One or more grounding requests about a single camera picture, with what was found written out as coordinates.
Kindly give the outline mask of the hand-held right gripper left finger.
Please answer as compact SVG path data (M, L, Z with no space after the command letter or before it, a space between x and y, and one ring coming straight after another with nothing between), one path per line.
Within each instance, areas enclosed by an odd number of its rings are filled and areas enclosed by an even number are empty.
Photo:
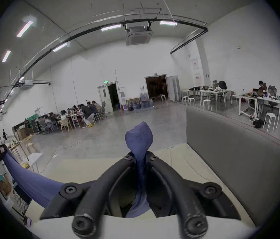
M64 184L40 220L73 216L73 233L82 239L97 238L103 215L125 218L138 191L136 159L129 152L97 180Z

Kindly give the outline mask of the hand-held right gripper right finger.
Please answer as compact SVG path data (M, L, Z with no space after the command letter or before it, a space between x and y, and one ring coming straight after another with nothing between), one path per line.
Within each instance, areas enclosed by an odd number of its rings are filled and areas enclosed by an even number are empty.
M215 182L184 179L152 152L146 152L146 199L157 218L177 215L183 238L201 238L206 216L241 221L233 202Z

